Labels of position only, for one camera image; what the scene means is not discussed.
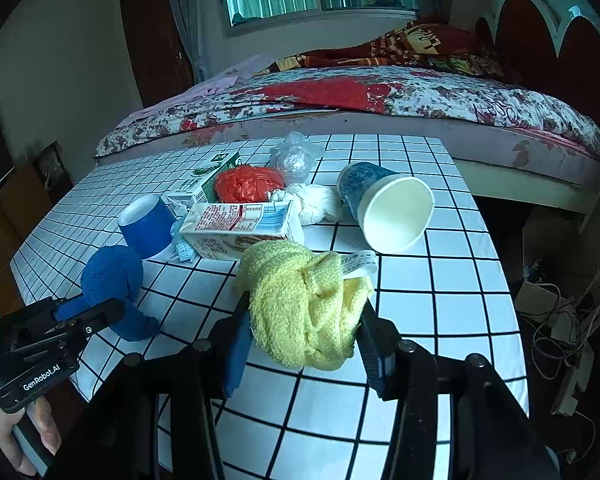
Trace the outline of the person's left hand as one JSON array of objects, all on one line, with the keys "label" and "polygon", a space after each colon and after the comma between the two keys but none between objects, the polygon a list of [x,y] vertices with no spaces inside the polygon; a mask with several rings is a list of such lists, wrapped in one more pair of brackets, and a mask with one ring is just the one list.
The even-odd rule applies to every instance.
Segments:
[{"label": "person's left hand", "polygon": [[24,415],[29,416],[44,448],[53,455],[57,453],[61,445],[61,436],[53,419],[52,408],[45,396],[40,396],[26,408],[14,414],[7,414],[0,408],[0,449],[17,472],[25,476],[34,476],[36,470],[33,464],[24,456],[12,435],[12,427],[16,426]]}]

